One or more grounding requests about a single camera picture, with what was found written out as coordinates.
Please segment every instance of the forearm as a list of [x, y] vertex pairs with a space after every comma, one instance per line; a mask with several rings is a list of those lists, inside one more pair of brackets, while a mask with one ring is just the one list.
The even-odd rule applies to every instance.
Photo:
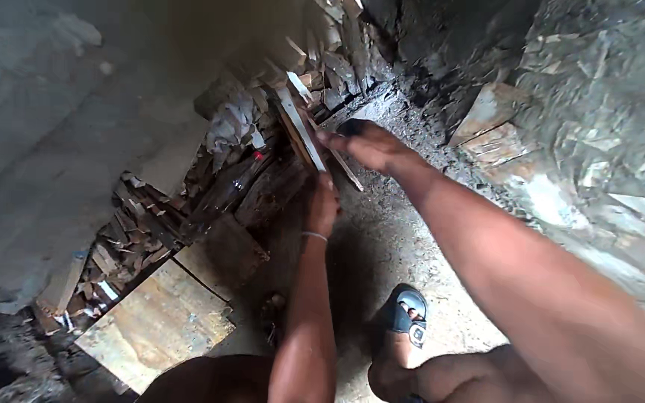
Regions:
[[404, 156], [390, 173], [470, 294], [551, 386], [596, 389], [613, 375], [599, 367], [606, 352], [622, 368], [645, 362], [645, 316], [608, 279], [421, 158]]
[[271, 402], [331, 402], [335, 339], [325, 270], [325, 241], [306, 237], [288, 301], [285, 339], [271, 374]]

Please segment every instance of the concrete floor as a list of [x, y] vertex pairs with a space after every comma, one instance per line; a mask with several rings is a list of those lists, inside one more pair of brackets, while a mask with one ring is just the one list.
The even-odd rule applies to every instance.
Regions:
[[[451, 178], [526, 219], [524, 212], [476, 175], [455, 151], [440, 146], [444, 135], [434, 123], [434, 115], [423, 115], [397, 91], [384, 103], [372, 104], [365, 109], [367, 118], [396, 133]], [[365, 191], [358, 192], [341, 172], [333, 172], [344, 213], [327, 250], [337, 342], [336, 400], [378, 401], [367, 384], [371, 344], [365, 322], [399, 282], [419, 288], [430, 305], [428, 338], [424, 350], [414, 357], [418, 363], [440, 354], [487, 351], [507, 339], [471, 300], [399, 185], [391, 178], [364, 171], [353, 160], [350, 166]], [[237, 330], [211, 352], [212, 356], [273, 354], [264, 342], [258, 309], [270, 290], [288, 293], [300, 249], [306, 201], [307, 192], [303, 191], [259, 237], [271, 260], [243, 289], [240, 295], [245, 297], [232, 301], [231, 319]]]

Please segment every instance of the rock wall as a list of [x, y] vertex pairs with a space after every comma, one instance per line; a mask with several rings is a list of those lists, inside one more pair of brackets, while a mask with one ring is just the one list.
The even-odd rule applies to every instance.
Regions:
[[513, 76], [453, 144], [645, 308], [645, 1], [545, 0]]

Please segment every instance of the foot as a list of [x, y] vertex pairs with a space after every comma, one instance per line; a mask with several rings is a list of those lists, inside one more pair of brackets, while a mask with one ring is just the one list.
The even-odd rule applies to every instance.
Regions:
[[[421, 297], [419, 292], [412, 290], [418, 297]], [[394, 303], [402, 308], [395, 306], [395, 312], [401, 313], [403, 310], [406, 313], [407, 317], [404, 319], [407, 325], [403, 325], [403, 327], [409, 328], [410, 331], [401, 333], [400, 325], [405, 323], [405, 320], [396, 317], [395, 324], [385, 332], [380, 354], [374, 359], [368, 371], [370, 388], [377, 397], [387, 402], [405, 402], [407, 398], [417, 393], [416, 374], [414, 370], [409, 369], [409, 362], [413, 352], [419, 350], [421, 342], [424, 341], [424, 328], [421, 330], [423, 332], [422, 336], [415, 338], [413, 333], [415, 331], [414, 326], [425, 325], [424, 316], [420, 310], [426, 314], [426, 304], [424, 298], [409, 297], [409, 291], [397, 293], [397, 295], [393, 291], [393, 295], [388, 299], [388, 303], [386, 303], [388, 308]], [[418, 306], [420, 310], [410, 307], [412, 304]]]

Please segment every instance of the gray wall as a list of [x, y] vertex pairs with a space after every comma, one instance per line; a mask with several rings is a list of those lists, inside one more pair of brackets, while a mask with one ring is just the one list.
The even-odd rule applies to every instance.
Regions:
[[645, 1], [544, 1], [520, 73], [533, 102], [512, 122], [541, 150], [517, 164], [564, 202], [540, 209], [534, 179], [517, 196], [645, 307]]

